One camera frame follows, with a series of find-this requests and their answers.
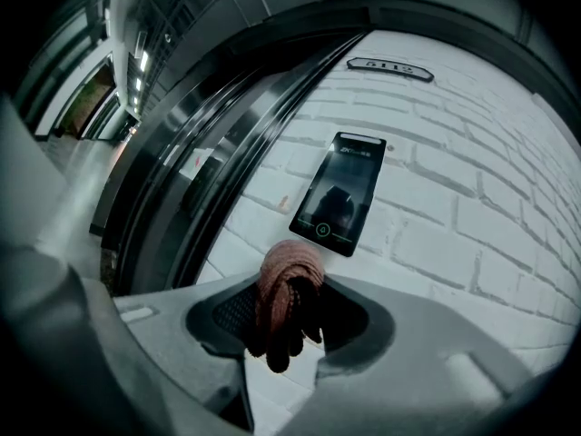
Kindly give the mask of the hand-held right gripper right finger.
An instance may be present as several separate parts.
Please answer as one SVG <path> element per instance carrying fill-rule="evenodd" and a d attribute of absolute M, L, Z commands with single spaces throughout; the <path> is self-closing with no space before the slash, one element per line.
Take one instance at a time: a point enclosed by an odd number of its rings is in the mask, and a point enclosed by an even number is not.
<path fill-rule="evenodd" d="M 367 318 L 319 361 L 286 435 L 487 434 L 537 389 L 509 349 L 443 304 L 338 275 L 326 285 Z"/>

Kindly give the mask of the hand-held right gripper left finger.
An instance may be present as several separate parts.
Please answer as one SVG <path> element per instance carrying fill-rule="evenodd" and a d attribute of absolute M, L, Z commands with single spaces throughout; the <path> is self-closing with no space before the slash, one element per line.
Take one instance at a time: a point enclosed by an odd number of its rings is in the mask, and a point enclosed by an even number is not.
<path fill-rule="evenodd" d="M 251 431 L 244 345 L 212 314 L 253 281 L 239 274 L 114 299 L 84 281 L 107 370 L 147 431 Z"/>

